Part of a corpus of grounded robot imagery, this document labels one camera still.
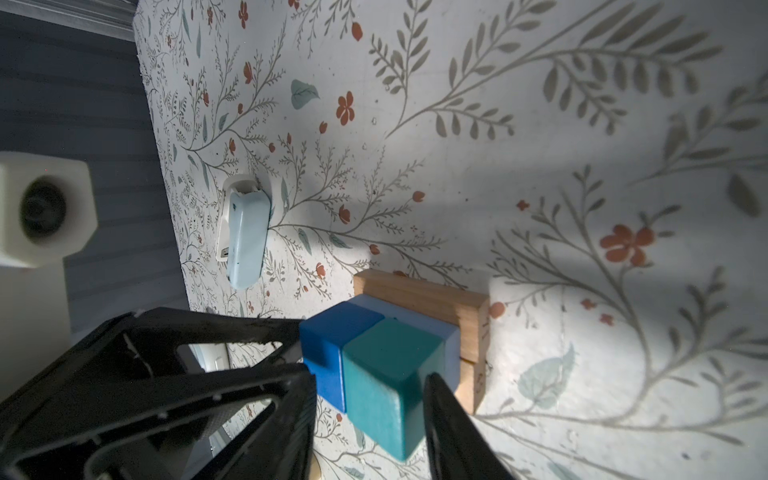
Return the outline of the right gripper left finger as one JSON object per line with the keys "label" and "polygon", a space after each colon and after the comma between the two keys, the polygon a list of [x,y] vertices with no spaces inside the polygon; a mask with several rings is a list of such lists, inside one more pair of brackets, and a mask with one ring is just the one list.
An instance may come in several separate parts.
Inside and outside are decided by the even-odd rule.
{"label": "right gripper left finger", "polygon": [[[197,472],[220,420],[268,406]],[[4,479],[305,479],[315,382],[301,364],[29,385],[1,406]]]}

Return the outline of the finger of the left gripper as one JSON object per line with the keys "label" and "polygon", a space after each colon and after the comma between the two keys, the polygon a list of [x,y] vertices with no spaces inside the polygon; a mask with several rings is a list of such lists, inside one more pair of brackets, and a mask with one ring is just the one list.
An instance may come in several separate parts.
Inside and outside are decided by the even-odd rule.
{"label": "finger of the left gripper", "polygon": [[[171,308],[121,315],[97,327],[1,405],[4,420],[66,417],[134,420],[279,395],[298,375],[298,321],[237,318]],[[199,372],[182,349],[193,344],[279,343],[250,368]]]}

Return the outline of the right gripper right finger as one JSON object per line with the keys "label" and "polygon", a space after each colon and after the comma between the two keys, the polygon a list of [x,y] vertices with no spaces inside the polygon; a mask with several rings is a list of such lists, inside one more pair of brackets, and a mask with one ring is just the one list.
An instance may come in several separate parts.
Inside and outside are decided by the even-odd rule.
{"label": "right gripper right finger", "polygon": [[423,411],[432,479],[514,479],[438,373],[425,379]]}

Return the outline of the teal cube block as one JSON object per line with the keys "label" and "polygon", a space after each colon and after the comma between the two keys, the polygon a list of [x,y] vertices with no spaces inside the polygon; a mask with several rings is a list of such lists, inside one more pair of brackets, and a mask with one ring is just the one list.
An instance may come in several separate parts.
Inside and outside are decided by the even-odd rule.
{"label": "teal cube block", "polygon": [[346,414],[394,459],[404,462],[424,438],[423,390],[445,372],[438,336],[385,318],[342,351]]}

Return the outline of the dark blue cube block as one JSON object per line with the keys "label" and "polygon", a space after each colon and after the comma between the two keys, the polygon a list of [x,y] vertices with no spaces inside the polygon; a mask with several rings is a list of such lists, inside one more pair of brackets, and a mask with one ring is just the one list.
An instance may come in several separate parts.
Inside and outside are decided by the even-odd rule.
{"label": "dark blue cube block", "polygon": [[341,413],[347,411],[343,348],[383,319],[381,313],[341,302],[299,324],[303,363],[316,377],[317,394]]}

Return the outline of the natural wood block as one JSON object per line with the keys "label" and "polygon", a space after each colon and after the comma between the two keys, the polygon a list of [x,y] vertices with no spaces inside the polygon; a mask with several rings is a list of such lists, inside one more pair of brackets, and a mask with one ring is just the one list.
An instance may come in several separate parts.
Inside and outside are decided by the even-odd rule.
{"label": "natural wood block", "polygon": [[489,297],[375,269],[355,274],[353,285],[355,295],[369,295],[459,329],[461,363],[455,396],[467,413],[475,414],[486,392]]}

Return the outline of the light blue block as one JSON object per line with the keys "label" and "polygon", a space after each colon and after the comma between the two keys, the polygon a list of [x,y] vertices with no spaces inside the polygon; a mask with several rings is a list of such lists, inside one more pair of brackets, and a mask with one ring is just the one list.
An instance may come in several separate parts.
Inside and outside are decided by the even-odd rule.
{"label": "light blue block", "polygon": [[443,378],[452,391],[456,390],[460,380],[460,331],[457,326],[365,294],[354,296],[348,302],[440,338],[445,348]]}

